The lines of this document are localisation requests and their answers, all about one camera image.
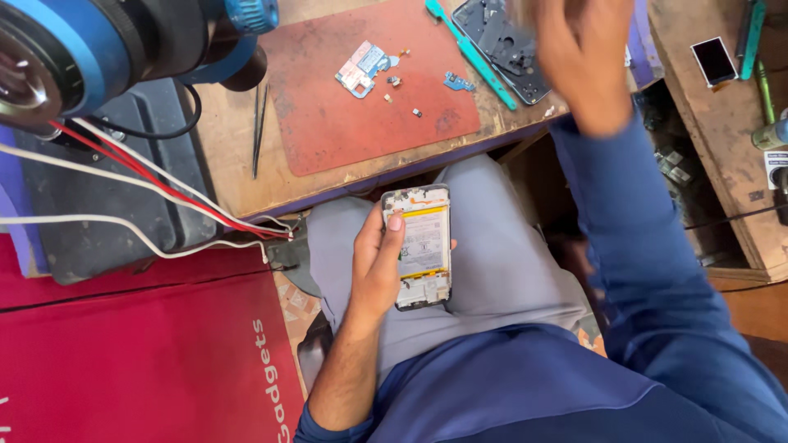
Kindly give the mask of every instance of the open smartphone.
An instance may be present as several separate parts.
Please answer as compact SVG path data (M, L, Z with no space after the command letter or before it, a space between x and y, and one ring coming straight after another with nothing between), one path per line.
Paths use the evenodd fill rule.
M517 96L535 105L549 92L536 59L536 32L514 26L505 0L468 0L452 21L476 46Z
M400 294L396 308L411 311L452 297L452 235L449 192L445 184L386 192L383 219L401 212L405 241L400 251Z

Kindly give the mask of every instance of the blue sleeve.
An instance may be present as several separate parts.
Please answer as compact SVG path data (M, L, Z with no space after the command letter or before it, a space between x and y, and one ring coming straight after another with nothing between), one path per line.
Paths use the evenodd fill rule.
M298 429L295 430L293 443L354 443L364 441L372 426L372 419L348 430L332 431L320 427L309 413L309 401L303 405Z
M610 359L747 434L785 441L785 391L698 265L639 117L606 140L580 135L570 117L551 132L589 238L591 283L605 291Z

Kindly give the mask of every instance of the purple surface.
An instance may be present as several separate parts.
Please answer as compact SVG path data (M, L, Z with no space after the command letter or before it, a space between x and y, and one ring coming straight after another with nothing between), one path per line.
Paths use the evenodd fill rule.
M635 4L629 45L632 74L638 88L642 89L664 76L662 61L656 52L654 38L651 35L648 0L637 0Z
M11 129L0 126L0 143L15 146ZM33 215L24 187L22 167L19 158L0 153L0 215L4 217L23 217ZM17 251L19 267L22 275L30 277L36 274L48 274L46 263L36 225L9 225L13 246Z

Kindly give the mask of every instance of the red wire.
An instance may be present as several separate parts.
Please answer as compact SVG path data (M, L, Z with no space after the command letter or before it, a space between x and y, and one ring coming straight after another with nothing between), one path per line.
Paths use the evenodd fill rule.
M150 171L148 171L144 166L142 166L142 164L137 162L137 160L135 158L133 158L131 155L129 155L126 152L124 152L119 147L114 146L113 143L108 143L108 144L109 144L110 148L113 149L114 153L110 152L110 151L108 151L108 150L106 150L106 149L104 149L102 147L100 147L96 143L93 143L89 139L81 136L78 132L73 131L70 128L67 128L64 125L59 124L56 121L50 121L50 124L53 125L55 128L60 129L64 133L68 134L69 136L79 140L80 142L85 143L89 147L97 150L98 152L101 152L102 154L106 155L107 157L112 158L113 160L115 160L116 162L122 164L123 166L126 166L127 168L131 169L132 171L138 173L139 175L147 178L149 181L151 181L157 187L162 189L164 192L167 192L167 194L169 194L169 195L171 195L173 197L176 197L178 199L181 199L181 200L183 200L185 202L189 202L189 203L191 203L191 204L193 204L193 205L195 205L195 206L197 206L197 207L199 207L199 208L211 213L212 215L214 215L215 217L219 218L220 220L222 220L227 225L230 225L231 227L233 227L233 228L235 228L235 229L237 229L239 231L253 233L253 234L257 235L258 237L260 237L263 240L268 240L270 236L280 237L280 238L288 238L289 237L288 234L284 234L284 233L269 233L269 232L264 232L262 229L257 230L257 229L250 228L249 226L241 225L240 223L237 223L237 222L227 218L223 214L218 213L213 208L207 207L206 205L203 205L202 203L197 202L194 199L185 196L183 193L178 192L175 189L171 188L170 186L162 183L158 178L154 177L154 175Z

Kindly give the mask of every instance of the white wire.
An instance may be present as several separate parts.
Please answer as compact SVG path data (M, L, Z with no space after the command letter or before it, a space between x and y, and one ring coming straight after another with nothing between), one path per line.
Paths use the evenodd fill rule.
M114 146L119 147L120 149L125 151L127 154L129 154L132 157L134 157L137 160L139 160L139 162L143 163L145 166L151 168L152 170L156 171L157 173L160 173L163 177L166 177L166 179L169 180L170 183L173 183L173 184L176 184L176 185L180 186L181 188L183 188L187 192L191 193L194 197L197 197L198 199L201 199L203 202L207 203L208 205L213 207L215 210L219 211L220 214L224 215L225 217L229 218L230 220L233 220L234 222L240 223L241 225L244 225L244 226L249 226L251 228L256 228L256 229L264 229L264 230L270 231L272 233L290 233L292 231L292 227L290 225L288 225L286 223L283 223L282 221L279 221L276 218L271 217L269 215L263 215L262 217L263 218L267 218L268 220L277 223L279 226L284 226L286 228L286 230L262 228L260 226L252 225L251 223L246 223L245 221L241 221L241 220L233 217L229 212L225 211L219 205L214 203L213 200L209 199L208 197L204 196L203 194L200 194L195 189L189 187L184 182L182 182L182 181L178 180L177 178L173 177L171 174L167 173L162 168L159 168L155 163L153 163L152 161L150 161L147 158L145 158L145 156L143 156L142 154L138 153L137 151L134 151L130 147L128 147L128 146L124 145L123 143L115 140L114 138L108 136L106 134L106 132L102 131L99 128L96 128L94 125L91 125L90 123L86 122L85 120L83 120L81 118L75 118L73 120L78 125L82 126L83 128L87 129L90 132L93 132L93 134L95 134L96 136L101 137L102 139L104 139L107 143L111 143Z
M178 199L177 197L173 197L172 195L164 192L164 190L162 190L158 186L156 186L156 185L154 185L152 183L149 183L147 181L142 181L142 180L138 180L138 179L135 179L135 178L126 177L125 175L120 175L118 173L111 173L109 171L103 171L101 169L96 169L96 168L91 167L91 166L86 166L86 165L81 165L79 163L69 162L67 160L61 160L59 158L50 157L48 155L37 154L35 152L25 151L23 149L6 146L5 144L2 144L2 143L0 143L0 152L5 152L6 154L16 155L17 157L27 158L29 160L36 160L37 162L47 163L49 165L60 166L60 167L63 167L63 168L73 169L75 171L80 171L80 172L83 172L83 173L89 173L89 174L97 175L99 177L105 177L105 178L109 178L109 179L112 179L112 180L123 181L125 183L134 184L134 185L140 186L142 188L150 189L151 191L156 192L157 194L161 195L165 199L168 199L169 201L171 201L171 202L173 202L175 204L179 204L179 205L181 205L183 207L188 207L188 208L191 208L193 210L196 210L199 213L204 214L204 215L216 220L217 222L220 222L222 225L225 225L225 226L228 226L228 227L232 227L232 226L230 226L229 223L227 223L225 221L222 221L216 215L211 214L208 210L204 210L203 208L198 207L198 206L196 206L196 205L194 205L192 203L185 202L185 201L183 201L181 199Z
M266 248L265 245L261 241L253 241L251 243L244 243L244 244L237 244L231 243L229 241L224 240L215 240L208 244L204 244L199 248L191 249L189 251L184 252L177 252L175 254L168 254L160 250L145 234L140 230L136 225L131 223L130 221L124 220L123 218L118 217L110 217L109 215L86 215L86 214L75 214L75 215L51 215L46 217L0 217L0 225L36 225L40 223L64 223L64 222L107 222L107 223L117 223L118 225L123 225L129 228L132 232L134 232L140 240L143 241L156 255L162 257L163 259L179 259L180 257L185 257L187 255L196 254L204 249L210 248L211 246L215 246L217 244L224 244L227 246L231 246L233 248L249 248L250 246L259 245L260 251L262 252L262 262L263 264L268 263L268 256L266 255Z

